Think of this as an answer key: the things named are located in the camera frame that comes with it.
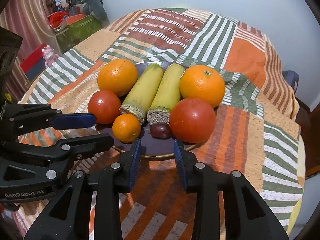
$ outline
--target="pink toy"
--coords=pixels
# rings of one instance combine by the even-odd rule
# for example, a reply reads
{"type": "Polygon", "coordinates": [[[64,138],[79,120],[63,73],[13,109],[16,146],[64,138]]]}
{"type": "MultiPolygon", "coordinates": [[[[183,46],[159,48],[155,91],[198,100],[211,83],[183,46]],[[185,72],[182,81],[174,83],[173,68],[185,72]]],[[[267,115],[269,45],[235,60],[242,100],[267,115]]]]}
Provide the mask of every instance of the pink toy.
{"type": "Polygon", "coordinates": [[[53,62],[57,61],[59,55],[54,53],[54,49],[47,45],[47,47],[42,49],[42,55],[45,59],[45,67],[49,67],[53,62]]]}

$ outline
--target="tomato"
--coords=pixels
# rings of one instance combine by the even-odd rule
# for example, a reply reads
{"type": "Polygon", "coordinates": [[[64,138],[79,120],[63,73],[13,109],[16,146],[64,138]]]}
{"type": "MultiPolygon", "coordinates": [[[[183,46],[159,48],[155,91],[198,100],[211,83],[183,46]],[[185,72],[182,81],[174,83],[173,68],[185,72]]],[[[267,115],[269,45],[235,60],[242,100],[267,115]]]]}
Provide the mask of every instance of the tomato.
{"type": "Polygon", "coordinates": [[[120,115],[120,99],[109,90],[95,92],[89,103],[88,112],[93,113],[97,118],[97,123],[112,123],[120,115]]]}
{"type": "Polygon", "coordinates": [[[211,105],[200,98],[181,100],[170,113],[169,125],[176,138],[188,143],[201,143],[213,132],[216,114],[211,105]]]}

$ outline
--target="blue gripper pad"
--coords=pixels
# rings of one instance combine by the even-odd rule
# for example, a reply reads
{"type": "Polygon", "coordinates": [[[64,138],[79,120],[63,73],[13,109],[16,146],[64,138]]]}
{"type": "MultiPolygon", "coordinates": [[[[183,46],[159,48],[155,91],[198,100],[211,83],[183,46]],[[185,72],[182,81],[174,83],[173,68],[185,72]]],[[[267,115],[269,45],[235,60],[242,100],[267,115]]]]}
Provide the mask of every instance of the blue gripper pad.
{"type": "Polygon", "coordinates": [[[186,191],[187,187],[188,187],[187,171],[186,171],[186,168],[183,163],[181,151],[180,151],[177,140],[174,140],[174,142],[173,142],[173,152],[174,152],[174,159],[176,161],[176,166],[177,166],[180,182],[181,182],[183,189],[186,191]]]}
{"type": "Polygon", "coordinates": [[[92,127],[96,121],[96,117],[91,113],[61,114],[55,116],[49,124],[56,130],[69,130],[92,127]]]}
{"type": "Polygon", "coordinates": [[[136,148],[134,150],[133,159],[129,171],[130,179],[129,179],[129,189],[132,190],[134,184],[136,183],[136,178],[139,169],[140,163],[140,152],[141,152],[141,140],[139,139],[136,144],[136,148]]]}

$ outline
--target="green box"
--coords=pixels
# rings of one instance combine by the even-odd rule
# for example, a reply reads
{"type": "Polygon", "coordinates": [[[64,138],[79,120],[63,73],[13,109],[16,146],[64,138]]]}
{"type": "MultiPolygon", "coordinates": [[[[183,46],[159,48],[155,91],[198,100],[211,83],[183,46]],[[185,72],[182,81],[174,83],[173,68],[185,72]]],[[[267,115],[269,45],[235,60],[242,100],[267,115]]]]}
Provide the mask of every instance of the green box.
{"type": "Polygon", "coordinates": [[[88,15],[81,20],[70,24],[56,33],[61,51],[65,53],[101,28],[101,22],[92,15],[88,15]]]}

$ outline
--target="patchwork blanket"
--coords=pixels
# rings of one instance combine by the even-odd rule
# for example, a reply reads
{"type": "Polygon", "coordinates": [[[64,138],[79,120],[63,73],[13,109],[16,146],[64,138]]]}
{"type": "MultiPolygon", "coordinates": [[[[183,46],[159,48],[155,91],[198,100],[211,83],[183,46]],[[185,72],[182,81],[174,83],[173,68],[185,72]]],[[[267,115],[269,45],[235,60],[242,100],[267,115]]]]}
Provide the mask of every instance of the patchwork blanket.
{"type": "MultiPolygon", "coordinates": [[[[116,58],[134,63],[169,61],[217,70],[226,93],[214,133],[194,149],[199,161],[217,171],[241,171],[289,233],[300,210],[305,153],[299,105],[282,76],[279,56],[261,31],[211,12],[156,8],[132,12],[70,49],[33,83],[22,103],[50,103],[64,113],[82,113],[98,90],[99,70],[116,58]]],[[[95,128],[45,129],[20,138],[49,146],[60,138],[96,134],[95,128]]],[[[114,149],[78,161],[73,171],[101,170],[117,160],[114,149]]],[[[12,213],[22,235],[48,201],[24,203],[12,213]]],[[[124,239],[191,238],[196,194],[185,194],[174,160],[142,160],[134,190],[119,194],[124,239]]],[[[95,195],[90,216],[93,239],[95,195]]],[[[220,211],[221,239],[225,236],[220,211]]]]}

